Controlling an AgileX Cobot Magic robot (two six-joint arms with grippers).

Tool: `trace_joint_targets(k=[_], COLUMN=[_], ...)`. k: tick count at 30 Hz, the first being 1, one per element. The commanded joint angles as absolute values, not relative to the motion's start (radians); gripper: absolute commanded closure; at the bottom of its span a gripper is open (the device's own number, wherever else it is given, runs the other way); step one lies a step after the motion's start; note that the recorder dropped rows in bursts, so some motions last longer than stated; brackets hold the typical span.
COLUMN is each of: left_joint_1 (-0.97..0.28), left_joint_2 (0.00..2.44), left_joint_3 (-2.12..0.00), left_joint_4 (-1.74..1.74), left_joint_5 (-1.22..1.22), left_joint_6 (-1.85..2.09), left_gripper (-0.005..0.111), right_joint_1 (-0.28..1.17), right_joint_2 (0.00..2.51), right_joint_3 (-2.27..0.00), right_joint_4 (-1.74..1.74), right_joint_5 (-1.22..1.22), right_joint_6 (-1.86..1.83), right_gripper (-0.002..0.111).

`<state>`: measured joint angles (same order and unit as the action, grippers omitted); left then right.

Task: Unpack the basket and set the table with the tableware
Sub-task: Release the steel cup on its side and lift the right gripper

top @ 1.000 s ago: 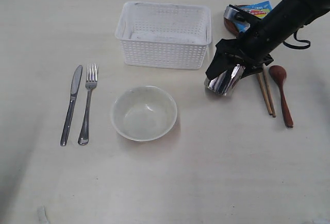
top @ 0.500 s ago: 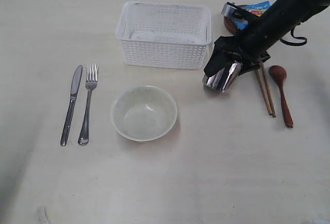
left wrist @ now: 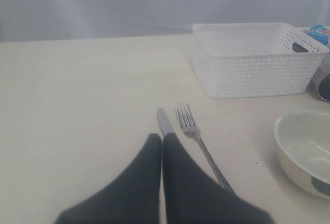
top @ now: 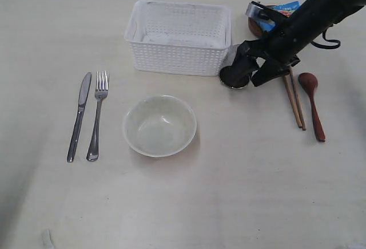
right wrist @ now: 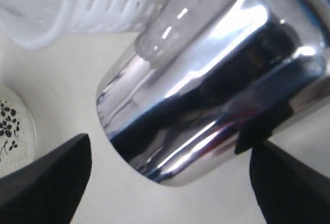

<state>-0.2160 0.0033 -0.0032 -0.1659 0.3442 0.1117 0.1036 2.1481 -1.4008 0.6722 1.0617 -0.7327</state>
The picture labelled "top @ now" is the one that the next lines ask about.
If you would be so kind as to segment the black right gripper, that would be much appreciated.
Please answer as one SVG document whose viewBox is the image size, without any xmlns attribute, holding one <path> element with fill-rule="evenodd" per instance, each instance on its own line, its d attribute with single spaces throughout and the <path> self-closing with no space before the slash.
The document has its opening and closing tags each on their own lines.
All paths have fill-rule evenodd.
<svg viewBox="0 0 366 249">
<path fill-rule="evenodd" d="M 306 0 L 294 13 L 269 32 L 240 44 L 250 59 L 254 86 L 286 76 L 299 63 L 297 54 L 327 28 L 341 22 L 365 6 L 365 0 Z"/>
</svg>

